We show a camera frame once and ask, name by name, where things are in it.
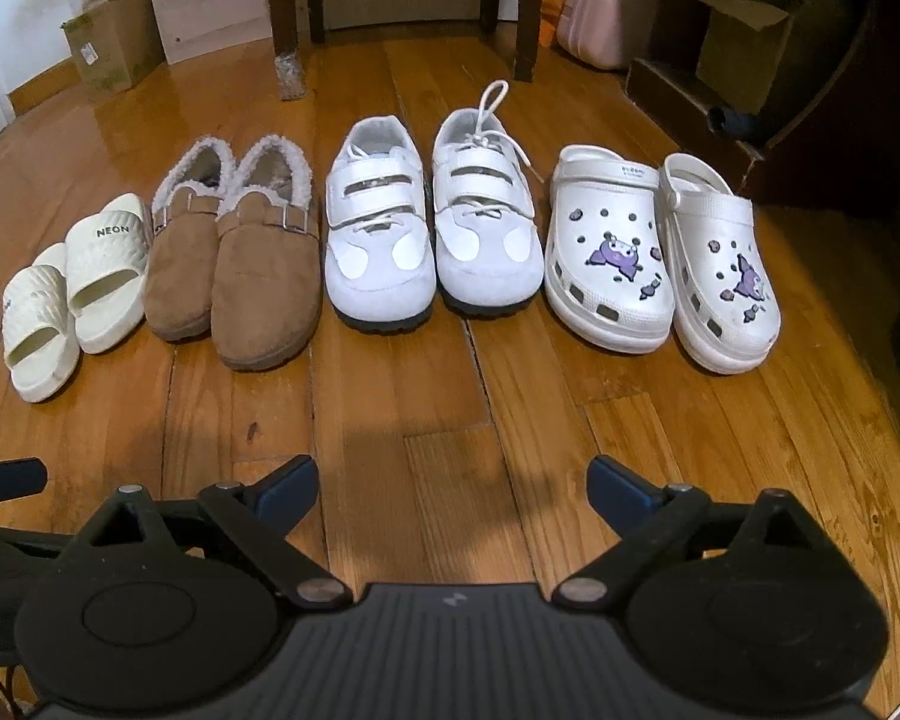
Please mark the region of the cream slide sandal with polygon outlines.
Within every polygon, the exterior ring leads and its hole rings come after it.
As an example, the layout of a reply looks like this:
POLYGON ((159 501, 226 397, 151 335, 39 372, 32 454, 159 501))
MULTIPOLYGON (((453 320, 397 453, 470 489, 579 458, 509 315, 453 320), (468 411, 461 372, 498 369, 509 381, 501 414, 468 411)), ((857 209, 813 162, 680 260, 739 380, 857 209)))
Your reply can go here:
POLYGON ((63 242, 50 245, 2 291, 2 359, 25 403, 52 398, 79 362, 76 321, 66 301, 66 260, 63 242))
POLYGON ((66 304, 86 355, 120 344, 144 316, 151 222, 136 193, 123 193, 69 229, 66 304))

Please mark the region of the white clog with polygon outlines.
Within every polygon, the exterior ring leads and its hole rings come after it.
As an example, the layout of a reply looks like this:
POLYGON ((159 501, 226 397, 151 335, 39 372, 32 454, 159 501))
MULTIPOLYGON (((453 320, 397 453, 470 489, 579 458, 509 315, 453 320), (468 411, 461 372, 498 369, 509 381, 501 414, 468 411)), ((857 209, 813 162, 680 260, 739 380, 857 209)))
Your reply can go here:
POLYGON ((564 146, 549 184, 546 298, 572 332, 613 353, 651 353, 673 323, 657 190, 653 167, 596 145, 564 146))
POLYGON ((671 153, 660 169, 658 210, 676 333, 688 355, 720 376, 761 366, 782 319, 756 241, 754 206, 704 161, 671 153))

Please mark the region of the brown fleece slipper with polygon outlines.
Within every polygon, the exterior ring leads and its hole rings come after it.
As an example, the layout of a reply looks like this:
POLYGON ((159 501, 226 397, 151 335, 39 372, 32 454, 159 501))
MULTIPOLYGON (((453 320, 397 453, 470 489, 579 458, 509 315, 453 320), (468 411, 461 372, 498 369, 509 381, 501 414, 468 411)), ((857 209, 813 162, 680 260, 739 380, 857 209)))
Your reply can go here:
POLYGON ((322 310, 320 222, 304 150, 266 135, 244 154, 217 215, 211 337, 230 369, 297 356, 322 310))
POLYGON ((161 339, 178 343, 211 325, 211 291, 219 250, 217 215, 237 161, 222 138, 196 140, 157 187, 144 314, 161 339))

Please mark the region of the white velcro sneaker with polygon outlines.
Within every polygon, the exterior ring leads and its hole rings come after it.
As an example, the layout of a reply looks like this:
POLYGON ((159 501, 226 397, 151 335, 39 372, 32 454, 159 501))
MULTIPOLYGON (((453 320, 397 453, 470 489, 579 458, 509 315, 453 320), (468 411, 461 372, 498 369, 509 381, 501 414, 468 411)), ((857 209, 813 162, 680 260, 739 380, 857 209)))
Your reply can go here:
POLYGON ((475 107, 448 115, 432 148, 437 277, 470 316, 512 314, 544 277, 532 165, 497 117, 507 93, 505 80, 489 83, 475 107))
POLYGON ((404 332, 429 317, 437 273, 424 169, 395 115, 356 122, 325 184, 325 283, 338 316, 363 332, 404 332))

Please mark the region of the dark wooden shelf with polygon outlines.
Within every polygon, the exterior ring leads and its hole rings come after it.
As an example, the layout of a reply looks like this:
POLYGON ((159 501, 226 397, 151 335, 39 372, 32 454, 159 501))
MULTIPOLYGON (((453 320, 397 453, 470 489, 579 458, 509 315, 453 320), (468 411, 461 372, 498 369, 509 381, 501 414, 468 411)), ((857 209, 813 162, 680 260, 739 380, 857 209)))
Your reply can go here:
POLYGON ((649 54, 629 70, 626 93, 679 149, 756 202, 900 203, 900 0, 837 2, 842 60, 800 107, 743 114, 697 80, 710 11, 696 0, 658 0, 649 54))

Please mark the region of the open cardboard box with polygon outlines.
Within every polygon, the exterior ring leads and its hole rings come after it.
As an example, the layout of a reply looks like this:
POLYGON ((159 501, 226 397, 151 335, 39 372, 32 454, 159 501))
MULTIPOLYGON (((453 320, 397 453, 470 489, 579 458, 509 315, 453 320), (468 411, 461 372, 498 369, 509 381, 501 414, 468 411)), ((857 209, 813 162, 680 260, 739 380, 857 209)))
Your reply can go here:
POLYGON ((837 0, 696 0, 710 11, 696 78, 738 112, 800 107, 842 60, 837 0))

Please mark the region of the pink suitcase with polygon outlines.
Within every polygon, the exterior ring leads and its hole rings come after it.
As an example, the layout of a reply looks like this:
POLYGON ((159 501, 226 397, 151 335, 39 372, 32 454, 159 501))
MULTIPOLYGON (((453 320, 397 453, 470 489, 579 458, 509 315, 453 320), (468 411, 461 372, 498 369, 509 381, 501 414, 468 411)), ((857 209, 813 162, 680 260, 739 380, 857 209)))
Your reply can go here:
POLYGON ((649 47, 658 0, 566 0, 557 43, 596 70, 626 70, 649 47))

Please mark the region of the front wooden furniture leg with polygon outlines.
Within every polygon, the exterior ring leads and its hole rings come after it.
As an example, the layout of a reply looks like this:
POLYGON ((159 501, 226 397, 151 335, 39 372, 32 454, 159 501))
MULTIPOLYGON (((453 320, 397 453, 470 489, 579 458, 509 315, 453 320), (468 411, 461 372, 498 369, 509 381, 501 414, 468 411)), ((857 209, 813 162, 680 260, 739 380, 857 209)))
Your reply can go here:
POLYGON ((307 94, 305 70, 299 57, 297 2, 268 0, 268 10, 279 96, 283 101, 297 101, 307 94))

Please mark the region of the dark wooden furniture leg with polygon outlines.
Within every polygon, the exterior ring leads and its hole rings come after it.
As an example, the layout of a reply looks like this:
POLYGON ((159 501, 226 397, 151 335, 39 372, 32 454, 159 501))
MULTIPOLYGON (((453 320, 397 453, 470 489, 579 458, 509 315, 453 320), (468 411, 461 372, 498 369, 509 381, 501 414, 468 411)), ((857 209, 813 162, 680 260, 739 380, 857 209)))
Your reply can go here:
POLYGON ((518 0, 517 37, 515 37, 514 78, 530 83, 535 73, 539 47, 541 0, 518 0))

